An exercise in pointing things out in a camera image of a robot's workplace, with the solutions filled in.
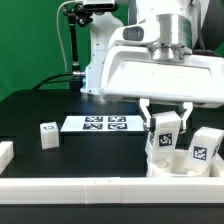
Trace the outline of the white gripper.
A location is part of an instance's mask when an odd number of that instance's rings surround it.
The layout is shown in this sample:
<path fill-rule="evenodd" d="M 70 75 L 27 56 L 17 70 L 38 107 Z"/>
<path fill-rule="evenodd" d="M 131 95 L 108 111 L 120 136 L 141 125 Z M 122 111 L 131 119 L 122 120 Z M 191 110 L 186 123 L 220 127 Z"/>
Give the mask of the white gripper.
<path fill-rule="evenodd" d="M 139 100 L 144 129 L 154 132 L 150 101 L 181 104 L 180 133 L 197 107 L 224 104 L 224 59 L 195 55 L 186 18 L 152 18 L 115 30 L 100 76 L 104 99 Z"/>

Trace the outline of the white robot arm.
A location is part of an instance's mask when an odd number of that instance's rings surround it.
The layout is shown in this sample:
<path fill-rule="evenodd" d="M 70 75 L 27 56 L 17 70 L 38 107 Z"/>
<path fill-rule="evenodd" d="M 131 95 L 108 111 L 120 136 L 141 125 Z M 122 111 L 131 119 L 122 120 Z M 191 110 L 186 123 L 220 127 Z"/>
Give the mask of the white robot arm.
<path fill-rule="evenodd" d="M 204 48 L 201 23 L 211 0 L 84 0 L 92 14 L 86 90 L 102 100 L 137 100 L 144 126 L 152 103 L 224 104 L 224 59 Z"/>

